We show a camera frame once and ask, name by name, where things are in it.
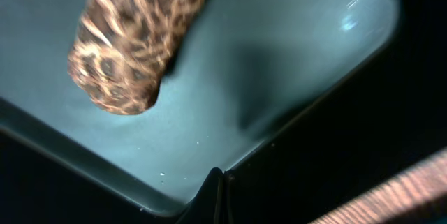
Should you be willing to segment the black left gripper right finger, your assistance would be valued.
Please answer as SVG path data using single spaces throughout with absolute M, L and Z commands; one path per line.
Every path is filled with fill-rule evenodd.
M 227 213 L 233 223 L 307 223 L 312 201 L 297 178 L 225 172 Z

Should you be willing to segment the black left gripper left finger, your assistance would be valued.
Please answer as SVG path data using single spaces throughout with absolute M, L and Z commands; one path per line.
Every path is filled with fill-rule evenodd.
M 212 168 L 206 176 L 197 195 L 188 205 L 176 224 L 221 224 L 224 174 L 221 169 Z

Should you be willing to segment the brown shiitake mushroom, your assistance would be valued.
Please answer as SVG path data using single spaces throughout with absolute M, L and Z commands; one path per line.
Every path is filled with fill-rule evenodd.
M 73 82 L 102 110 L 141 114 L 205 0 L 87 0 L 67 56 Z

